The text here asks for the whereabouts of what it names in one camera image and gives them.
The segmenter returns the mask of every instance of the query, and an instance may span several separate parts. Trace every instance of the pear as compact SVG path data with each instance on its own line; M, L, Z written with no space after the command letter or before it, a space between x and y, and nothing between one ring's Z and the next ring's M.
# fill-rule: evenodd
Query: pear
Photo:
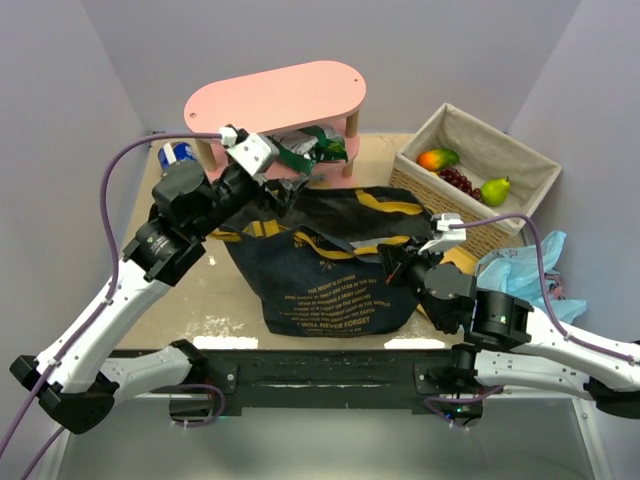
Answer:
M487 180L480 188L482 201L490 207L499 207L507 199L510 186L509 177Z

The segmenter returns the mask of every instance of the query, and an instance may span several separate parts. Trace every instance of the light blue cloth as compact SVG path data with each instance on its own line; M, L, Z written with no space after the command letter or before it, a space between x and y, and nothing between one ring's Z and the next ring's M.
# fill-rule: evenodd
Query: light blue cloth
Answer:
M564 298L562 280L559 273L553 270L562 253L566 236L564 232L551 232L542 241L542 254L547 288L553 292L549 295L553 311L558 320L571 323L585 312L587 302ZM476 265L476 275L478 287L508 293L547 311L540 290L535 245L503 248L485 255Z

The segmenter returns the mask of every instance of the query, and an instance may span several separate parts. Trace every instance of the soda can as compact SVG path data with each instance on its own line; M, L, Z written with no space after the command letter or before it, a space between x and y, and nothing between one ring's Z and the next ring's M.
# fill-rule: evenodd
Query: soda can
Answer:
M168 142L158 150L158 161L162 171L166 172L169 166L177 162L197 162L193 148L187 142Z

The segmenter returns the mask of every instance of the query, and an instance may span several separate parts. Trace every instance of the wooden tabletop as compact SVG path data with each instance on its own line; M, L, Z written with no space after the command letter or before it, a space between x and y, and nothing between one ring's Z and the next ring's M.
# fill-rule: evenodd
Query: wooden tabletop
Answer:
M394 154L410 137L410 134L362 135L354 169L356 184L386 185ZM163 143L153 145L149 150L127 241L147 220L151 189L160 179L157 151ZM460 336L436 332L431 322L418 312L399 331L386 335L345 339L271 334L262 319L260 300L235 267L224 244L208 239L205 247L207 254L142 316L119 348L162 348L180 338L195 339L200 348L264 349L378 349L385 348L385 344L387 348L409 345L441 348L461 341ZM460 252L453 251L449 259L463 270L473 267L473 262Z

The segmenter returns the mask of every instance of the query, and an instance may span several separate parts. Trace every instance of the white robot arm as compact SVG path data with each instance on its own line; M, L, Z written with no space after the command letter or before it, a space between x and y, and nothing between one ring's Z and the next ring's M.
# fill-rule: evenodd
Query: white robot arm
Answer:
M202 256L211 231L259 195L275 210L291 204L301 185L283 181L279 197L263 173L276 149L255 134L221 131L235 162L213 184L195 162L170 167L154 188L150 219L125 248L115 295L96 321L57 359L60 345L105 301L107 284L71 327L37 357L21 356L14 376L37 392L42 408L73 433L102 421L118 403L160 387L207 378L207 358L185 340L138 358L109 358L140 316ZM521 385L594 400L603 411L640 418L640 346L615 342L567 326L571 336L626 355L623 360L569 341L547 315L500 292L476 288L475 278L441 254L466 239L456 214L433 217L426 243L380 246L390 285L408 285L438 330L465 331L467 344L452 349L452 362L428 369L426 377L452 393L480 386Z

